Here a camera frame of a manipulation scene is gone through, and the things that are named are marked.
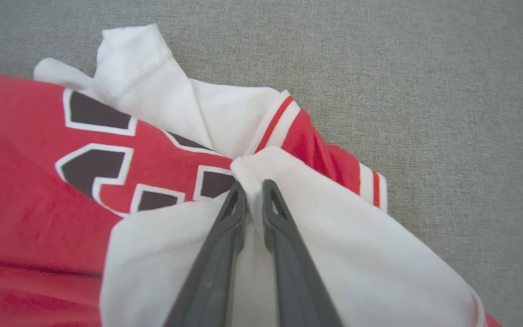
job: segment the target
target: clothing pile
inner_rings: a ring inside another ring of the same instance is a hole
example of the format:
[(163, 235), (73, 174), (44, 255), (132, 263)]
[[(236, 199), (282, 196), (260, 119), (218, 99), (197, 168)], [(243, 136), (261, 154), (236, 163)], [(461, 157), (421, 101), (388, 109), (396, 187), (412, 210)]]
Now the clothing pile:
[(235, 181), (232, 325), (276, 325), (266, 179), (345, 326), (498, 325), (288, 91), (190, 79), (155, 25), (102, 35), (94, 77), (52, 58), (0, 76), (0, 326), (161, 326)]

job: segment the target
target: red and white stripe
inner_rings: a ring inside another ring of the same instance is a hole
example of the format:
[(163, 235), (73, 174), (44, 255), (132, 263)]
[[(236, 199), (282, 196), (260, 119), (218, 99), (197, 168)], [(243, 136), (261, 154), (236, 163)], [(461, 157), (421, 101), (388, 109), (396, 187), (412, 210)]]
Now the red and white stripe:
[(386, 178), (362, 163), (360, 164), (359, 195), (386, 213), (388, 205)]
[(252, 155), (267, 147), (281, 147), (299, 112), (300, 107), (293, 101), (292, 95), (283, 91), (262, 119), (261, 128), (257, 130), (245, 155)]

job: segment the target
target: white sleeve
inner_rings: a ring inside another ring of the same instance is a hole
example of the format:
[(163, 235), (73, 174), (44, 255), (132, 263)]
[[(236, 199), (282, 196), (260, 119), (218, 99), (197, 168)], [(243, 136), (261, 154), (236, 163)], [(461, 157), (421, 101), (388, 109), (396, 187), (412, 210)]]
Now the white sleeve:
[(246, 153), (264, 116), (280, 105), (281, 95), (275, 89), (189, 79), (156, 25), (104, 30), (102, 35), (91, 81), (54, 59), (38, 64), (35, 80), (92, 94), (232, 159)]
[[(484, 309), (448, 264), (392, 217), (282, 149), (231, 165), (251, 217), (236, 263), (232, 325), (276, 325), (262, 182), (274, 180), (345, 326), (483, 327)], [(144, 211), (112, 230), (100, 295), (106, 327), (158, 327), (224, 201)]]

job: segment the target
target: gray upholstery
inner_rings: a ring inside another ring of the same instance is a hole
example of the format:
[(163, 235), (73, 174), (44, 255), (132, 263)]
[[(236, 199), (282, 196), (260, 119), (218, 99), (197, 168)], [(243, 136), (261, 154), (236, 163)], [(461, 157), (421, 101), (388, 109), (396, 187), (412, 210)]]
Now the gray upholstery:
[(523, 327), (523, 0), (0, 0), (0, 73), (54, 57), (91, 74), (101, 29), (148, 23), (189, 77), (288, 89)]

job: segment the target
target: white outline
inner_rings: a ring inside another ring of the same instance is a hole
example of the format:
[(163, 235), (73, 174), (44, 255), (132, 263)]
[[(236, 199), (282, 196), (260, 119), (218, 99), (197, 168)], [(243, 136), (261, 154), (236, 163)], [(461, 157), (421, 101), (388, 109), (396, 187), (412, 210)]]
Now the white outline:
[(172, 195), (177, 198), (177, 203), (183, 203), (185, 202), (185, 193), (169, 190), (168, 188), (157, 188), (156, 186), (150, 186), (146, 184), (137, 184), (136, 188), (134, 189), (134, 195), (133, 200), (130, 203), (130, 213), (137, 213), (138, 207), (141, 204), (141, 199), (143, 198), (143, 192), (149, 191), (152, 193), (158, 193), (158, 194), (165, 194), (165, 195)]
[(64, 96), (62, 97), (62, 101), (64, 102), (64, 122), (66, 123), (67, 128), (73, 128), (73, 129), (81, 129), (81, 130), (90, 130), (93, 132), (102, 132), (102, 133), (110, 133), (110, 134), (118, 134), (118, 135), (125, 135), (125, 136), (135, 136), (137, 132), (137, 119), (130, 116), (130, 120), (128, 121), (128, 127), (126, 129), (121, 128), (112, 128), (110, 126), (100, 126), (95, 124), (85, 124), (85, 123), (77, 123), (73, 122), (71, 120), (71, 107), (70, 107), (70, 99), (72, 96), (71, 89), (64, 89)]
[(194, 148), (194, 147), (188, 147), (186, 145), (181, 145), (179, 143), (179, 141), (177, 141), (177, 139), (175, 139), (169, 132), (167, 132), (166, 130), (162, 130), (162, 131), (168, 137), (168, 139), (171, 140), (171, 143), (173, 143), (173, 145), (175, 145), (179, 149), (183, 149), (185, 151), (194, 152), (194, 153), (207, 153), (207, 154), (214, 154), (214, 155), (218, 155), (220, 157), (224, 157), (224, 155), (216, 153), (215, 151), (213, 151), (211, 149)]
[(128, 170), (130, 168), (130, 162), (133, 160), (133, 152), (134, 149), (127, 148), (127, 147), (118, 147), (116, 145), (105, 145), (105, 144), (98, 144), (98, 143), (89, 143), (88, 145), (85, 145), (81, 147), (80, 149), (77, 149), (73, 152), (68, 153), (64, 157), (61, 157), (54, 166), (56, 167), (56, 172), (58, 172), (58, 175), (62, 178), (64, 182), (67, 182), (66, 176), (64, 176), (64, 172), (62, 171), (62, 166), (64, 166), (67, 162), (70, 162), (72, 159), (79, 157), (80, 155), (87, 153), (91, 150), (104, 150), (104, 151), (110, 151), (110, 152), (116, 152), (116, 153), (124, 153), (124, 158), (122, 160), (122, 165), (120, 165), (120, 170), (118, 172), (118, 176), (116, 178), (107, 178), (107, 177), (96, 177), (94, 178), (94, 182), (92, 184), (92, 197), (95, 199), (96, 202), (98, 202), (102, 207), (105, 207), (106, 209), (112, 211), (116, 215), (119, 215), (120, 217), (126, 217), (128, 213), (121, 213), (119, 211), (112, 210), (107, 205), (105, 205), (102, 200), (100, 199), (100, 188), (102, 185), (124, 185), (126, 182), (126, 177), (128, 175)]
[(193, 192), (193, 201), (198, 201), (200, 199), (211, 199), (210, 197), (204, 197), (201, 195), (201, 188), (203, 188), (203, 177), (205, 176), (205, 172), (213, 172), (213, 173), (220, 173), (220, 174), (226, 174), (229, 176), (235, 176), (233, 175), (233, 172), (229, 169), (223, 169), (219, 167), (213, 167), (213, 166), (206, 166), (206, 165), (199, 165), (197, 167), (197, 181), (195, 182), (195, 191)]

